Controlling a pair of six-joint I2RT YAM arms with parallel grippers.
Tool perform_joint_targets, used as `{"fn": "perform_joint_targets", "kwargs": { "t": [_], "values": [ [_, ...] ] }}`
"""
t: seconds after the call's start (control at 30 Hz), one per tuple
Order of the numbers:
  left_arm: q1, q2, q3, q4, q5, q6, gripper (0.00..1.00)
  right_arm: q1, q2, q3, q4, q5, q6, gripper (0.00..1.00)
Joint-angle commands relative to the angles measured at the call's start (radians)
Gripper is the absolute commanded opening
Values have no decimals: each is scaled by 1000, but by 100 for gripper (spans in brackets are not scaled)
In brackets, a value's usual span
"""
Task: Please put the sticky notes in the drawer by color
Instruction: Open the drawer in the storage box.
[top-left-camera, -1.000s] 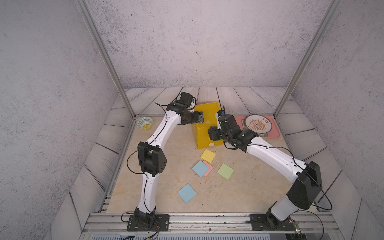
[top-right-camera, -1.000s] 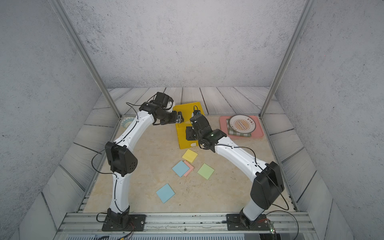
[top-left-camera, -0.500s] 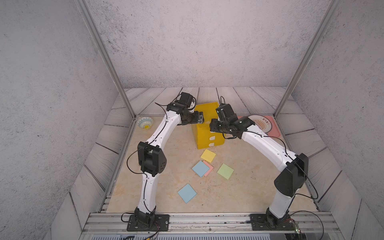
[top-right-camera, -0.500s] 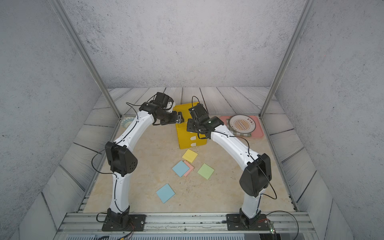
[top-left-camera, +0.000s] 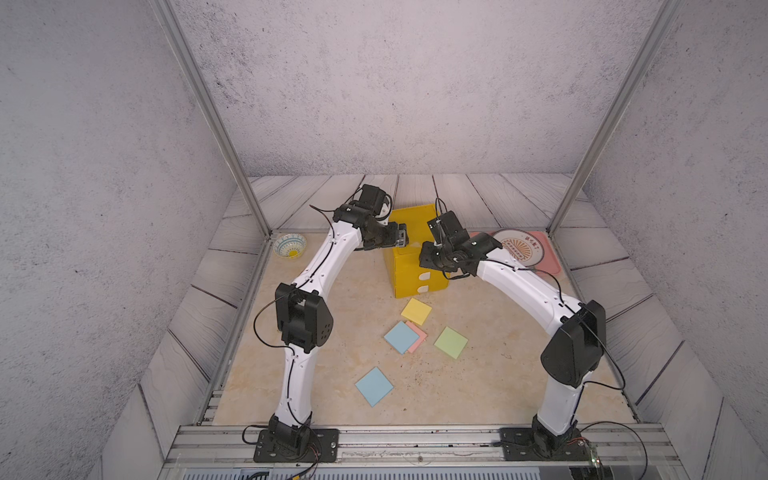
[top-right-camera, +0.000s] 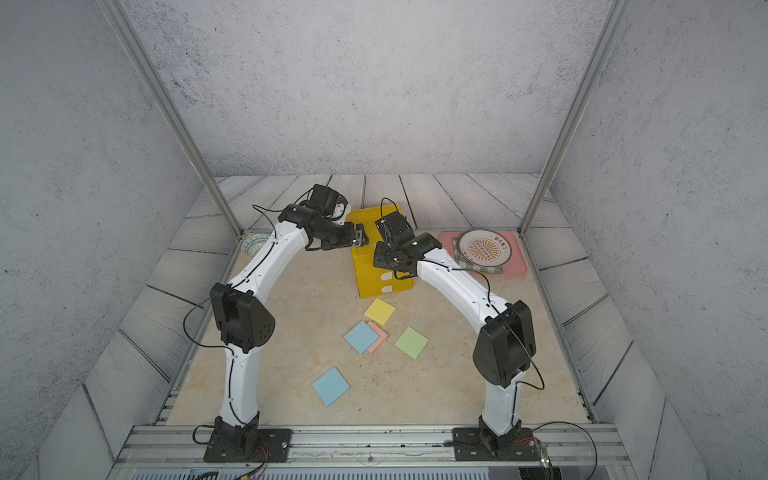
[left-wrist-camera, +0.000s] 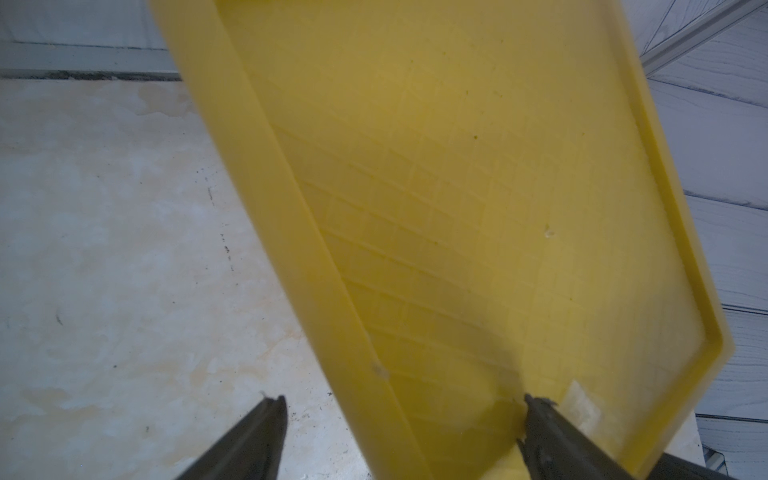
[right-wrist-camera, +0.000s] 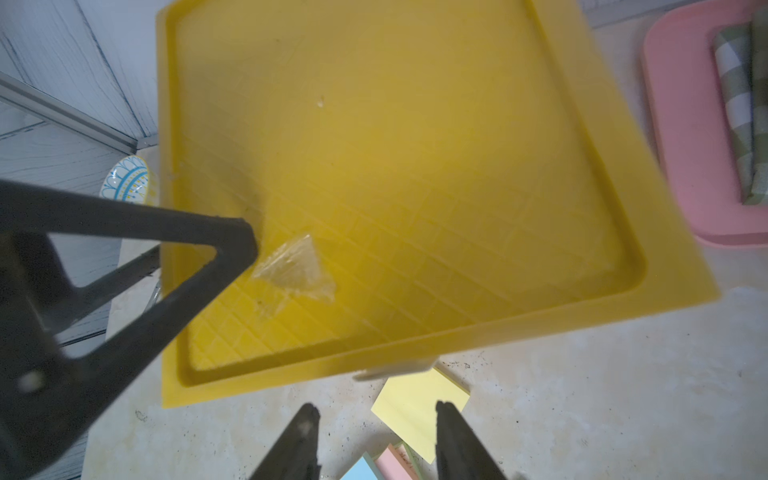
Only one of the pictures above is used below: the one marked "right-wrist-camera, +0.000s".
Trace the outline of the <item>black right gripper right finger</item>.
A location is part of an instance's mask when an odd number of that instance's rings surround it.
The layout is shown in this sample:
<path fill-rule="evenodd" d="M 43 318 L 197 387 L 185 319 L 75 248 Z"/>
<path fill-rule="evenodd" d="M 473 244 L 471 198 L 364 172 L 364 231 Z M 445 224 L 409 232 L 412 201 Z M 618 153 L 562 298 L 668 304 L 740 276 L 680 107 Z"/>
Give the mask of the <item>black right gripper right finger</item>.
<path fill-rule="evenodd" d="M 438 401 L 436 413 L 435 452 L 439 479 L 506 479 L 453 403 Z"/>

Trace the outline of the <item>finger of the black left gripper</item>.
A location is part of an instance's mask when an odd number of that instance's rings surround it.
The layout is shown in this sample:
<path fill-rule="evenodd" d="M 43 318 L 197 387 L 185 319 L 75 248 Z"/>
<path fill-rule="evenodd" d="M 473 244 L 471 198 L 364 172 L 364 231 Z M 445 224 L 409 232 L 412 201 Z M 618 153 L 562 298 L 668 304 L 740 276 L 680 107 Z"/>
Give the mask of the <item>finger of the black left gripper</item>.
<path fill-rule="evenodd" d="M 117 335 L 71 358 L 56 335 L 149 277 L 154 247 L 73 284 L 52 234 L 205 245 L 214 258 Z M 251 226 L 34 185 L 1 185 L 1 475 L 25 479 L 56 462 L 187 324 L 256 260 Z"/>

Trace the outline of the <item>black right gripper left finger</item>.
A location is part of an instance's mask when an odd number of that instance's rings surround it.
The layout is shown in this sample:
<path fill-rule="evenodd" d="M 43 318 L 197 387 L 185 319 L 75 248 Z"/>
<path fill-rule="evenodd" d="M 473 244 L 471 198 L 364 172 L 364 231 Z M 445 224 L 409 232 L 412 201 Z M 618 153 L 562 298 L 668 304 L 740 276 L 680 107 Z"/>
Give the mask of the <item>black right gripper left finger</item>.
<path fill-rule="evenodd" d="M 249 479 L 319 479 L 319 422 L 319 410 L 303 404 Z"/>

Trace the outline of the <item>pink sticky note pad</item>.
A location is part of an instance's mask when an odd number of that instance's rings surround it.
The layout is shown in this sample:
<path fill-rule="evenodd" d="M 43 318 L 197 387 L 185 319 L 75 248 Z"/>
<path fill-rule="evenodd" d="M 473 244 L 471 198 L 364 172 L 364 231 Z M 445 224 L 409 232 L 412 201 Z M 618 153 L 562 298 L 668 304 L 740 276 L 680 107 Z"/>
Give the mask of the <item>pink sticky note pad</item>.
<path fill-rule="evenodd" d="M 374 463 L 385 480 L 415 480 L 417 475 L 406 463 L 403 457 L 388 445 L 374 460 Z"/>

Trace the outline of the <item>yellow sticky note pad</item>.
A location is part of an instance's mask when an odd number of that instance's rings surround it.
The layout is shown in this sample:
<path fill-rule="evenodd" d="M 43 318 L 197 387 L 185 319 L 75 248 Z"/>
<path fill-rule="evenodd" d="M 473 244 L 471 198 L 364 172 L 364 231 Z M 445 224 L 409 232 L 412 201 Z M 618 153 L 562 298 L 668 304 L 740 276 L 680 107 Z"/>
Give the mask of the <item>yellow sticky note pad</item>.
<path fill-rule="evenodd" d="M 432 368 L 421 373 L 390 377 L 371 411 L 427 463 L 435 460 L 438 402 L 452 403 L 462 411 L 470 392 Z"/>

